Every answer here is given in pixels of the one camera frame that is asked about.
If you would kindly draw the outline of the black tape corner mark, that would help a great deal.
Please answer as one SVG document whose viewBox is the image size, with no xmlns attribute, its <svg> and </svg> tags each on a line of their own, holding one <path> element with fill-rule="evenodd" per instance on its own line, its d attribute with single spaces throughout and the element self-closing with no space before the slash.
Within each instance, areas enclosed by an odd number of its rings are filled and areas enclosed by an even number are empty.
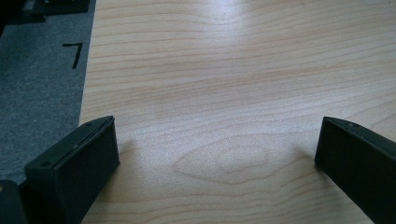
<svg viewBox="0 0 396 224">
<path fill-rule="evenodd" d="M 64 44 L 62 44 L 62 47 L 64 47 L 64 48 L 76 47 L 77 48 L 77 51 L 75 54 L 75 60 L 72 65 L 72 69 L 76 69 L 78 66 L 79 59 L 80 59 L 80 54 L 82 51 L 83 43 L 64 43 Z"/>
</svg>

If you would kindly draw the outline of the black stand base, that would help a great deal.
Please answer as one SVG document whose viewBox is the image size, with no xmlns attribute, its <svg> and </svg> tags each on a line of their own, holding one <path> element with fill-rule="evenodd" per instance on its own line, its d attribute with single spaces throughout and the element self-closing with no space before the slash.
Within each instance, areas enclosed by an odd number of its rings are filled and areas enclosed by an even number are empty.
<svg viewBox="0 0 396 224">
<path fill-rule="evenodd" d="M 85 13 L 91 0 L 0 0 L 0 22 L 40 23 L 47 16 Z"/>
</svg>

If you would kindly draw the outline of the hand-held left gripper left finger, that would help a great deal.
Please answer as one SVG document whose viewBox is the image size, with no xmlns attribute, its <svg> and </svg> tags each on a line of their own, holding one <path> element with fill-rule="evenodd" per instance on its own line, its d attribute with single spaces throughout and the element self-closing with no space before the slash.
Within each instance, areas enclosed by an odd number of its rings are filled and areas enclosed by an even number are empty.
<svg viewBox="0 0 396 224">
<path fill-rule="evenodd" d="M 82 124 L 25 166 L 28 221 L 80 224 L 119 165 L 115 119 Z"/>
</svg>

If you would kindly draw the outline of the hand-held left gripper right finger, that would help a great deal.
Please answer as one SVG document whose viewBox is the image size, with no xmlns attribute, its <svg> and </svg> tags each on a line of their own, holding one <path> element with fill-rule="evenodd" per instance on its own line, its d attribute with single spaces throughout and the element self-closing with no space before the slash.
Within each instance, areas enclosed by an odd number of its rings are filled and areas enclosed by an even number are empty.
<svg viewBox="0 0 396 224">
<path fill-rule="evenodd" d="M 396 143 L 351 121 L 325 117 L 315 165 L 375 224 L 396 224 Z"/>
</svg>

